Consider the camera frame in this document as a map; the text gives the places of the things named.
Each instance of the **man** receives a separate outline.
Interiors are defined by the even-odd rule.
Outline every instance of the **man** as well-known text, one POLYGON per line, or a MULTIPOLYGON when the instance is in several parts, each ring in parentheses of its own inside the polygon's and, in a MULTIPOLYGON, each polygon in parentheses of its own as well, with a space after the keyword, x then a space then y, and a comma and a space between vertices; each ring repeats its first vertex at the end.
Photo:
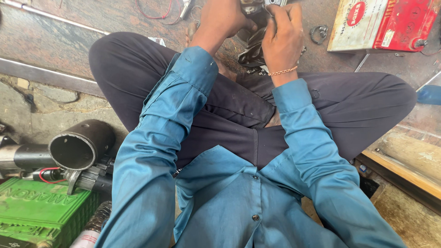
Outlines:
POLYGON ((218 75, 223 41, 256 28, 237 0, 208 0, 189 47, 171 62, 172 51, 135 34, 92 47, 92 72, 133 130, 116 158, 113 212, 96 247, 167 247, 172 231, 176 247, 405 247, 347 159, 404 118, 415 93, 387 74, 298 74, 300 6, 268 10, 262 48, 272 93, 269 77, 252 85, 237 75, 240 87, 218 75), (263 128, 277 113, 271 103, 281 126, 263 128), (176 165, 185 167, 173 179, 176 165), (183 212, 174 224, 175 185, 183 212), (303 195, 326 229, 303 212, 303 195))

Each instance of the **blue shirt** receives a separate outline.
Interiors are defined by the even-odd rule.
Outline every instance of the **blue shirt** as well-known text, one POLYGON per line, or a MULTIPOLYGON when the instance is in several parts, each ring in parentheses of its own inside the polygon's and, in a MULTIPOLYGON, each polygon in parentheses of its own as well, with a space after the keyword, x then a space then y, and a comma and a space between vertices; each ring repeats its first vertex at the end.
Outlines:
POLYGON ((216 146, 173 179, 176 152, 217 74, 200 47, 175 55, 118 152, 113 212, 96 248, 166 248, 172 233, 184 248, 405 247, 338 155, 303 79, 273 90, 289 148, 265 168, 216 146), (305 214, 303 196, 328 229, 305 214))

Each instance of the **navy pants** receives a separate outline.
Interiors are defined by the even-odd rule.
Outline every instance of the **navy pants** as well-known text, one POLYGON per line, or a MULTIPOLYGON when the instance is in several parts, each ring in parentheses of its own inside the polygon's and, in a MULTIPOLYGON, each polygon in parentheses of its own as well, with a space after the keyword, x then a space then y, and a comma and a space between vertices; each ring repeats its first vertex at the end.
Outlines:
MULTIPOLYGON (((142 102, 176 54, 147 37, 118 32, 90 49, 93 76, 128 131, 139 123, 142 102)), ((416 103, 402 79, 381 72, 302 73, 312 102, 333 135, 340 156, 351 160, 400 122, 416 103)), ((281 126, 263 128, 275 112, 267 75, 218 75, 190 135, 177 153, 177 169, 221 145, 260 169, 288 148, 281 126)))

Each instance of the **green battery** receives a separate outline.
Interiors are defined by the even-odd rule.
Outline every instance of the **green battery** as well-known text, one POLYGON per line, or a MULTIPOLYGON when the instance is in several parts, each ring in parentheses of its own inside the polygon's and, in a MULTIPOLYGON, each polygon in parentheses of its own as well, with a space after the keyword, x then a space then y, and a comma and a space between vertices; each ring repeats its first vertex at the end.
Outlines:
MULTIPOLYGON (((38 248, 67 248, 97 209, 98 194, 67 186, 11 178, 0 184, 0 236, 38 248)), ((4 240, 0 237, 0 247, 4 240)))

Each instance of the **car battery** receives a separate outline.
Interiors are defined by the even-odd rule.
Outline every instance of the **car battery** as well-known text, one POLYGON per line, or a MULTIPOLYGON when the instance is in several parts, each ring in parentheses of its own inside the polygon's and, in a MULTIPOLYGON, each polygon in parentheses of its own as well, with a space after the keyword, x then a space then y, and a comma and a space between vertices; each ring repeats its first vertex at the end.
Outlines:
POLYGON ((68 248, 98 207, 98 194, 11 178, 0 185, 0 247, 68 248))
POLYGON ((420 52, 441 0, 340 0, 328 52, 420 52))

